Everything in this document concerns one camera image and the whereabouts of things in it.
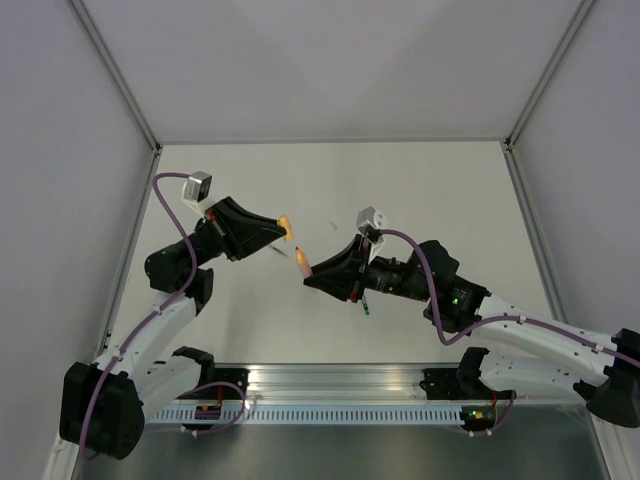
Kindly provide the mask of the green fineliner pen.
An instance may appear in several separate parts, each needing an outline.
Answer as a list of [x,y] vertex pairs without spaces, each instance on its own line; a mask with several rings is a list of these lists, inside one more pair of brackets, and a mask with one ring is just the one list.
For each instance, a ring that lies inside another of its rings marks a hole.
[[368,301],[367,301],[365,295],[363,295],[361,297],[361,304],[362,304],[362,308],[363,308],[365,316],[370,316],[371,315],[371,311],[370,311],[369,304],[368,304]]

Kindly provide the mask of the orange highlighter marker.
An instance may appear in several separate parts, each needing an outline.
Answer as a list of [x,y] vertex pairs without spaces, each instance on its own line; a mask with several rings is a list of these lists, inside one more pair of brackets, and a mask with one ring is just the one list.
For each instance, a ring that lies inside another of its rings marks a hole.
[[304,279],[309,278],[312,274],[312,267],[309,263],[307,255],[304,251],[299,247],[295,247],[295,256],[296,256],[296,264],[299,268],[299,271]]

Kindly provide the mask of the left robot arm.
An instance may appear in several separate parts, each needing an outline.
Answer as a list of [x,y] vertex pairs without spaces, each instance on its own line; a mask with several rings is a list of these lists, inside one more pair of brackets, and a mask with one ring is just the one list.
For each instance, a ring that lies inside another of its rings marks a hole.
[[115,346],[90,363],[76,362],[63,380],[59,436],[118,460],[126,458],[144,427],[182,395],[205,398],[217,386],[214,357],[181,347],[160,356],[202,312],[214,290],[205,263],[249,257],[273,242],[291,240],[287,217],[263,217],[226,197],[203,210],[192,233],[152,253],[144,262],[157,294],[148,313]]

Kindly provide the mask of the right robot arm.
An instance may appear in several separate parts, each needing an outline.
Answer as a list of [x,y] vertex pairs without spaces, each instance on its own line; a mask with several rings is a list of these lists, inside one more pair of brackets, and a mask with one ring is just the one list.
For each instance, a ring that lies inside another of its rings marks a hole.
[[356,235],[330,259],[296,261],[305,286],[340,301],[363,301],[368,290],[425,303],[423,315],[439,341],[485,339],[512,346],[523,356],[504,356],[483,347],[466,349],[455,372],[457,388],[470,399],[533,395],[585,405],[597,418],[620,427],[639,426],[639,335],[622,329],[611,335],[545,319],[459,276],[459,263],[436,240],[405,240],[405,261],[374,250],[382,236]]

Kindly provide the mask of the aluminium mounting rail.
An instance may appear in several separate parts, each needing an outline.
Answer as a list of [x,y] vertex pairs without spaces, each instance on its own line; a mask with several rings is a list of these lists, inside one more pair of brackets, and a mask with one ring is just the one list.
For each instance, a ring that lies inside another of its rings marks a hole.
[[456,363],[233,364],[218,363],[216,375],[237,369],[237,382],[251,398],[276,400],[478,401],[464,395]]

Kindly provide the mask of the right aluminium frame post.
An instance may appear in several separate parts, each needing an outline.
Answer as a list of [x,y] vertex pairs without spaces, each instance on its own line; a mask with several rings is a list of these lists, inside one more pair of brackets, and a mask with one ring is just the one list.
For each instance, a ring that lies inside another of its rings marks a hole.
[[532,116],[536,112],[547,90],[565,61],[569,50],[575,43],[578,35],[598,4],[596,0],[580,0],[572,13],[562,35],[556,42],[551,56],[545,63],[541,74],[520,110],[509,134],[502,142],[503,151],[512,153],[514,148],[526,130]]

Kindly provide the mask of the aluminium frame post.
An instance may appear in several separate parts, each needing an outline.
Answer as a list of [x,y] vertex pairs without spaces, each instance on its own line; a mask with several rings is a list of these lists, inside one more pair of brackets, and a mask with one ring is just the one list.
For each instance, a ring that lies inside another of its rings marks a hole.
[[66,5],[78,21],[137,130],[151,151],[154,153],[159,152],[162,147],[161,142],[142,112],[86,2],[82,0],[67,0]]
[[562,35],[556,42],[551,56],[545,63],[541,74],[520,110],[509,134],[502,142],[503,151],[512,153],[514,148],[526,130],[532,116],[536,112],[547,90],[565,61],[569,50],[575,43],[578,35],[598,4],[596,0],[580,0],[572,13]]

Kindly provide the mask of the left aluminium frame post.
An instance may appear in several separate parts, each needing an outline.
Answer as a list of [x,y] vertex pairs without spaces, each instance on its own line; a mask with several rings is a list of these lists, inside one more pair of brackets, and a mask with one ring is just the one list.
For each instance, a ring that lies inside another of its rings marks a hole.
[[161,142],[142,112],[86,2],[82,0],[67,0],[66,5],[78,21],[137,130],[151,151],[154,153],[159,152],[162,147]]

